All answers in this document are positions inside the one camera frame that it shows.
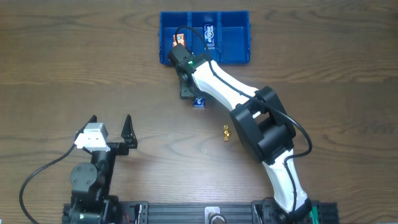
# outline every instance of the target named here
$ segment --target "wooden table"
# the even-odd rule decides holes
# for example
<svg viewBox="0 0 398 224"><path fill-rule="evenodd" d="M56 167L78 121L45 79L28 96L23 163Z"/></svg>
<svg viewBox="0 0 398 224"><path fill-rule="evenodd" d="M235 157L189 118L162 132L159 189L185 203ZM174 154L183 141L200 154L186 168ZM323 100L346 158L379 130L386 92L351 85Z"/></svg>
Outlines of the wooden table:
<svg viewBox="0 0 398 224"><path fill-rule="evenodd" d="M341 223L398 221L396 1L1 1L0 219L28 223L25 178L61 156L92 114L120 140L131 114L139 147L117 158L111 193L149 202L250 202L273 195L214 100L180 100L175 70L159 63L159 12L250 10L248 65L222 66L275 89L307 129L296 159L309 197L338 202ZM295 138L296 152L307 143ZM41 223L60 223L74 150L28 184Z"/></svg>

